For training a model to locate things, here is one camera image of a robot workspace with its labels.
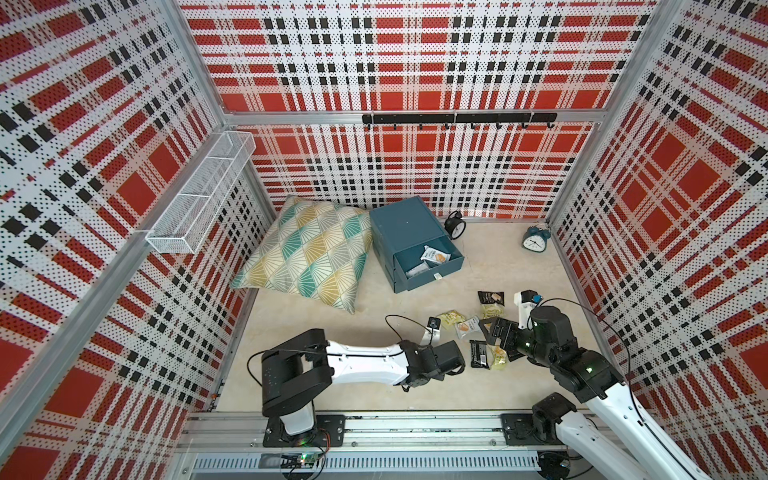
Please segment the white cookie packet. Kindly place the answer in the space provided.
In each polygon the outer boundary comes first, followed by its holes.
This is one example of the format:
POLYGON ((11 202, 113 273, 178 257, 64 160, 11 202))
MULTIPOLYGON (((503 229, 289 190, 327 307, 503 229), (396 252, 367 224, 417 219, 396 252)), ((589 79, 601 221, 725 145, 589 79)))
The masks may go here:
POLYGON ((463 322, 455 325, 455 331, 457 338, 460 340, 466 339, 468 336, 481 334, 480 319, 478 317, 471 317, 463 322))
POLYGON ((433 248, 429 245, 425 245, 424 251, 420 256, 420 260, 423 262, 441 265, 451 260, 451 254, 433 248))
POLYGON ((426 272, 428 270, 429 270, 429 265, 425 261, 422 261, 420 264, 416 265, 415 267, 411 268, 410 270, 407 270, 406 271, 406 277, 407 278, 412 278, 412 277, 414 277, 416 275, 419 275, 419 274, 421 274, 423 272, 426 272))

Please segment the teal top drawer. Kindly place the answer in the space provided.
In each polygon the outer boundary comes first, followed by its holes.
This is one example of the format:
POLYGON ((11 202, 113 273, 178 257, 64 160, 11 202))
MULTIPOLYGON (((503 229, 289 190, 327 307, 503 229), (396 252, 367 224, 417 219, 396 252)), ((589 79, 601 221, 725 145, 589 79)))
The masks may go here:
POLYGON ((412 291, 430 282, 442 279, 459 271, 463 266, 463 262, 464 255, 447 235, 398 251, 393 255, 394 292, 412 291), (450 253, 451 260, 441 265, 426 262, 429 265, 428 271, 412 278, 407 278, 406 271, 422 262, 420 256, 424 251, 425 245, 450 253))

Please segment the teal drawer cabinet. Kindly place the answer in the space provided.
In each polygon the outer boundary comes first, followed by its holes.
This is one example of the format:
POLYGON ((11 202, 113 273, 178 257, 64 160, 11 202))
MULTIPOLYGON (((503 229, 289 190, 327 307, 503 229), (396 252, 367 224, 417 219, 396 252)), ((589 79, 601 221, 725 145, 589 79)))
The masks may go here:
POLYGON ((418 196, 376 208, 370 212, 370 220, 374 253, 387 280, 395 293, 406 291, 407 281, 398 274, 408 267, 397 267, 395 255, 445 236, 444 228, 418 196))

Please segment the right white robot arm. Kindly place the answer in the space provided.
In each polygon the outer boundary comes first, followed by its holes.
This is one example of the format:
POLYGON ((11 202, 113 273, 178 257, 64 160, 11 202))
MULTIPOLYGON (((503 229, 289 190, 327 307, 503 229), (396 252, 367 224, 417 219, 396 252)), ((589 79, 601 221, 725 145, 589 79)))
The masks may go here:
POLYGON ((578 344, 570 319, 552 305, 520 306, 517 322, 484 319, 490 345, 511 360, 548 369, 556 382, 595 414, 623 443, 618 446, 570 401, 552 394, 533 407, 533 426, 575 450, 607 479, 707 479, 636 399, 629 380, 601 353, 578 344))

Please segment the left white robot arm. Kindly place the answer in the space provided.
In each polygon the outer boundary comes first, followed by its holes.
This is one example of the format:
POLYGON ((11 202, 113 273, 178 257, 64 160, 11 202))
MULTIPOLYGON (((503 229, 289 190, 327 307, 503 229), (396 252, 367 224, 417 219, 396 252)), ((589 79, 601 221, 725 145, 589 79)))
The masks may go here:
POLYGON ((408 392, 466 368, 454 341, 360 347, 331 341, 318 328, 256 356, 261 359, 262 414, 276 419, 291 437, 315 429, 314 399, 335 384, 376 383, 408 392))

